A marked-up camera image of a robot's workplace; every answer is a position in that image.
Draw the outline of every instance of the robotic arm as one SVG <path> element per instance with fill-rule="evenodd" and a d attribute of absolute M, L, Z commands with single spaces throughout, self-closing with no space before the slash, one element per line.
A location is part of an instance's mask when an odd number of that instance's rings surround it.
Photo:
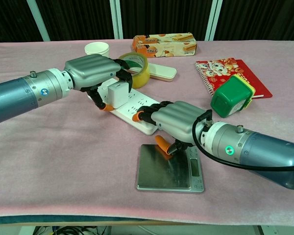
<path fill-rule="evenodd" d="M 0 122 L 64 98 L 72 89 L 87 92 L 99 109 L 112 111 L 111 105 L 102 102 L 98 86 L 116 76 L 129 83 L 130 92 L 132 76 L 123 68 L 129 69 L 123 60 L 93 54 L 67 61 L 63 71 L 32 71 L 0 83 Z"/>
<path fill-rule="evenodd" d="M 212 121 L 212 110 L 202 110 L 183 101 L 163 101 L 142 106 L 133 121 L 152 123 L 175 138 L 170 144 L 156 136 L 168 155 L 197 146 L 221 164 L 252 170 L 280 185 L 294 189 L 294 143 L 266 136 L 225 122 Z"/>

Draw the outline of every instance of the green plastic box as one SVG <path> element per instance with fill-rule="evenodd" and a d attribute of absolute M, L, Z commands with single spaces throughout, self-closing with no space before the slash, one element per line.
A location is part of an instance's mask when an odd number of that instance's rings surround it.
<path fill-rule="evenodd" d="M 255 88 L 235 74 L 215 91 L 210 105 L 220 117 L 226 118 L 246 108 L 254 94 Z"/>

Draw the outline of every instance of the red notebook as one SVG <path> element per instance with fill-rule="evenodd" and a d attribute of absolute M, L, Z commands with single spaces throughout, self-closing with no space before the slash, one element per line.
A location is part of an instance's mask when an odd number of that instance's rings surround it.
<path fill-rule="evenodd" d="M 226 82 L 230 76 L 237 74 L 255 88 L 256 92 L 252 98 L 272 97 L 270 91 L 243 60 L 227 58 L 213 61 L 196 61 L 195 66 L 210 95 L 213 95 L 215 90 Z"/>

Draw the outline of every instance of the white power strip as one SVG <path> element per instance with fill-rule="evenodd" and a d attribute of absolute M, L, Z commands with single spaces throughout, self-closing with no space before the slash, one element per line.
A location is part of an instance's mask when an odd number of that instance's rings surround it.
<path fill-rule="evenodd" d="M 111 78 L 103 82 L 102 85 L 98 88 L 98 92 L 102 98 L 102 101 L 106 104 L 109 104 L 108 86 L 115 82 L 117 82 L 117 80 Z M 144 134 L 150 136 L 158 129 L 158 127 L 145 121 L 134 122 L 132 120 L 132 117 L 135 113 L 137 113 L 137 110 L 141 106 L 149 106 L 155 103 L 159 102 L 148 97 L 147 95 L 138 92 L 135 89 L 132 89 L 131 92 L 128 94 L 128 102 L 121 107 L 111 111 L 111 113 L 126 121 L 128 124 L 134 126 L 136 129 L 140 130 Z"/>

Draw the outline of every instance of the packing tape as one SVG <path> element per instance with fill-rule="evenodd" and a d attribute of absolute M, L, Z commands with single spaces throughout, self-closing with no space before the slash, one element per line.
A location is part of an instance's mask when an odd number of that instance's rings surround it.
<path fill-rule="evenodd" d="M 124 55 L 121 55 L 119 59 L 126 61 L 130 68 L 140 68 L 138 73 L 132 75 L 133 85 L 132 88 L 141 88 L 146 85 L 150 79 L 150 72 L 148 67 L 147 58 L 140 53 L 130 52 Z"/>

